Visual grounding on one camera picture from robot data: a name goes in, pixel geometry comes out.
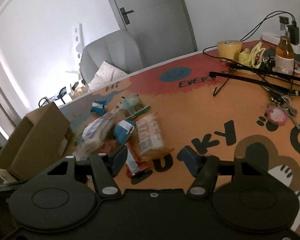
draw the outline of masking tape roll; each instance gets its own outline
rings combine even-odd
[[[219,41],[217,43],[219,57],[226,57],[235,61],[239,60],[239,53],[241,52],[241,41]]]

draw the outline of pink keychain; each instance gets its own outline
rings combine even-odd
[[[267,120],[273,124],[283,126],[288,120],[287,113],[279,106],[268,107],[265,112],[267,113]]]

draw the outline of bottle label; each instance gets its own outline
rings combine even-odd
[[[279,55],[275,56],[275,70],[280,73],[293,74],[294,58],[284,58]]]

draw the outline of smiley face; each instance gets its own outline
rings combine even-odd
[[[162,82],[175,82],[181,79],[186,78],[191,74],[191,69],[188,67],[175,67],[164,72],[159,80]]]

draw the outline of power strip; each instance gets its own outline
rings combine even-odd
[[[274,45],[278,45],[280,42],[280,36],[275,35],[273,33],[262,33],[261,39],[264,41],[268,41]],[[293,45],[292,48],[295,54],[300,54],[300,44],[299,45]]]

